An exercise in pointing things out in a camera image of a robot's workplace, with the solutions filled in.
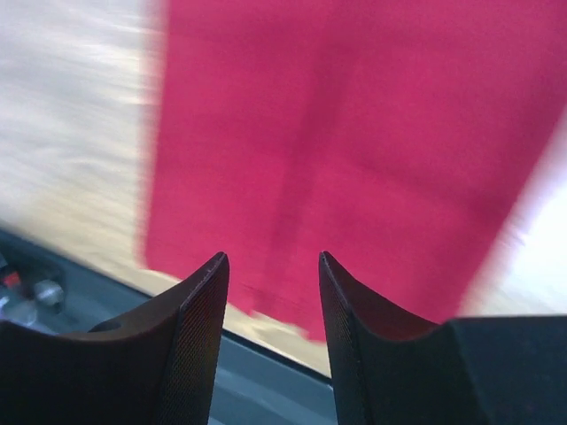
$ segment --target red cloth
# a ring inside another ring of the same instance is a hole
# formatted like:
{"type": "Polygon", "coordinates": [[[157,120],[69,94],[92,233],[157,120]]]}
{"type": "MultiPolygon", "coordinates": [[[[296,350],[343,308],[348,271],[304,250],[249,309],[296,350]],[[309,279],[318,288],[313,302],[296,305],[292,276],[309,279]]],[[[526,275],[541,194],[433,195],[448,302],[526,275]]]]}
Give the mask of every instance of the red cloth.
{"type": "Polygon", "coordinates": [[[145,253],[324,339],[317,254],[455,314],[567,99],[565,0],[169,0],[145,253]]]}

